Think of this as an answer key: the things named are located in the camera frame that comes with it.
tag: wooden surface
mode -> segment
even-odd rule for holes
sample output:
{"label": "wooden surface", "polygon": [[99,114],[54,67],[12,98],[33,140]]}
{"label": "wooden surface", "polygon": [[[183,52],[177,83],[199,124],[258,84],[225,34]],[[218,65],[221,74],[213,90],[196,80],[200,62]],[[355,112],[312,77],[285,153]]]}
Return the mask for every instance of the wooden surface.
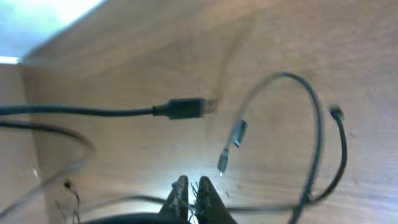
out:
{"label": "wooden surface", "polygon": [[[248,132],[232,149],[226,175],[216,162],[236,110],[261,79],[302,74],[318,92],[325,151],[315,193],[340,162],[338,130],[328,115],[346,115],[349,160],[337,191],[306,209],[300,223],[394,223],[398,220],[398,2],[363,0],[108,1],[24,59],[30,103],[142,108],[171,98],[219,100],[204,119],[33,116],[87,135],[95,157],[73,176],[83,205],[127,194],[166,197],[171,183],[207,175],[227,205],[297,201],[313,152],[306,93],[280,81],[256,98]],[[71,142],[41,134],[35,143],[45,177],[78,156]],[[50,222],[60,222],[47,191]],[[83,218],[156,211],[122,204]],[[289,213],[234,215],[240,223],[286,223]]]}

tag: wood grain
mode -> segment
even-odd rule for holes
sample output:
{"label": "wood grain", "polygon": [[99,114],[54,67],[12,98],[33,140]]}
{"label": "wood grain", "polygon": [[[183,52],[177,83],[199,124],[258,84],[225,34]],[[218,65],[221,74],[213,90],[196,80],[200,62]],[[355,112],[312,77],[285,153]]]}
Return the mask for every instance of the wood grain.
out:
{"label": "wood grain", "polygon": [[[227,205],[298,200],[313,147],[312,109],[290,81],[263,91],[245,115],[248,133],[233,149],[225,177],[216,162],[245,94],[278,71],[302,74],[325,115],[325,151],[315,192],[340,161],[338,130],[327,113],[346,114],[349,161],[337,191],[307,209],[300,223],[394,223],[398,218],[398,3],[393,0],[108,1],[28,55],[23,62],[30,103],[142,108],[170,98],[219,100],[204,119],[32,116],[87,135],[98,152],[73,176],[83,204],[126,194],[165,197],[185,174],[207,175]],[[78,148],[36,134],[42,175]],[[52,209],[62,190],[48,190]],[[141,203],[110,213],[156,211]],[[289,213],[234,216],[240,223],[285,223]]]}

